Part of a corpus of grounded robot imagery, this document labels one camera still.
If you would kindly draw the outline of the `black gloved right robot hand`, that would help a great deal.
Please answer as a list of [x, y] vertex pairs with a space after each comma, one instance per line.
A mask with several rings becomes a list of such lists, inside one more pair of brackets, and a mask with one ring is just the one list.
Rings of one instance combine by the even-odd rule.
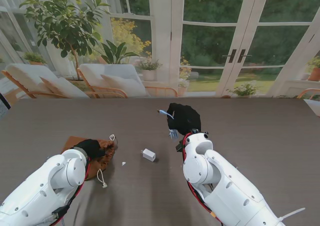
[[170, 130], [177, 130], [181, 135], [186, 135], [192, 130], [201, 131], [200, 114], [189, 105], [170, 103], [167, 113], [167, 124]]

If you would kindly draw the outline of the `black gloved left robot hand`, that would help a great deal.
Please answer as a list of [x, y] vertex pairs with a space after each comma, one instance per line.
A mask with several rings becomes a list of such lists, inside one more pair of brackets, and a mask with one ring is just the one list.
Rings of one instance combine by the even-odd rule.
[[100, 147], [99, 142], [95, 139], [85, 139], [76, 144], [73, 149], [81, 151], [91, 160], [101, 158], [106, 154], [106, 151]]

